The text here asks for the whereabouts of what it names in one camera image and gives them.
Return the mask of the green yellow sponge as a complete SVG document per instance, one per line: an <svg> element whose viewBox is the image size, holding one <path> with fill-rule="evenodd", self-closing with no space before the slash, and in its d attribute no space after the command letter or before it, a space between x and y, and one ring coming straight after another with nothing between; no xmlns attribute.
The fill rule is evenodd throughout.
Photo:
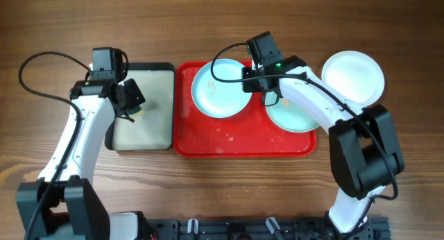
<svg viewBox="0 0 444 240"><path fill-rule="evenodd" d="M133 109L127 111L127 115L132 119L140 117L143 114L144 114L144 110L140 106L137 106L136 108L133 108Z"/></svg>

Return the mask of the light blue plate front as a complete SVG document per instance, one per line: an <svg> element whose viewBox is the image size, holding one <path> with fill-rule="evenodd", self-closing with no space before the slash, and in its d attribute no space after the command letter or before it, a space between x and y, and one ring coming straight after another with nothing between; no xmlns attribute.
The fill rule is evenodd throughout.
<svg viewBox="0 0 444 240"><path fill-rule="evenodd" d="M223 83L211 75L212 62L201 67L191 84L194 105L205 115L217 119L241 112L252 94L242 90L241 83Z"/></svg>

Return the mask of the white round plate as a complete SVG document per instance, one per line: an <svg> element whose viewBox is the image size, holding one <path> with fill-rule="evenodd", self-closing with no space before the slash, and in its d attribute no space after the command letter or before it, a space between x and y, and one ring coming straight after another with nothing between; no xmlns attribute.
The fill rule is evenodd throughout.
<svg viewBox="0 0 444 240"><path fill-rule="evenodd" d="M385 89L381 67L358 51L335 53L323 65L321 78L342 96L365 106L375 104Z"/></svg>

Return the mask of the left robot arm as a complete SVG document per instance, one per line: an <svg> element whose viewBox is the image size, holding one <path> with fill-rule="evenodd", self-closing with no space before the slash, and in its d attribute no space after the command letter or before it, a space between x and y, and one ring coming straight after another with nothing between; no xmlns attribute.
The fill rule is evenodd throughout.
<svg viewBox="0 0 444 240"><path fill-rule="evenodd" d="M26 239L138 239L139 212L110 214L92 187L101 144L115 117L145 101L136 82L78 81L67 125L35 182L17 190Z"/></svg>

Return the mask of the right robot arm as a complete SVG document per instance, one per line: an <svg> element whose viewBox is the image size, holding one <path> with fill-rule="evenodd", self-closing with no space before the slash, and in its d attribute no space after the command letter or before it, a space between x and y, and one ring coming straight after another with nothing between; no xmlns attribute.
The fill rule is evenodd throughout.
<svg viewBox="0 0 444 240"><path fill-rule="evenodd" d="M244 75L243 87L254 92L275 92L299 105L329 135L331 171L339 191L327 213L341 237L364 226L377 199L395 200L395 177L404 160L389 111L351 101L319 79L293 55L270 63L257 59Z"/></svg>

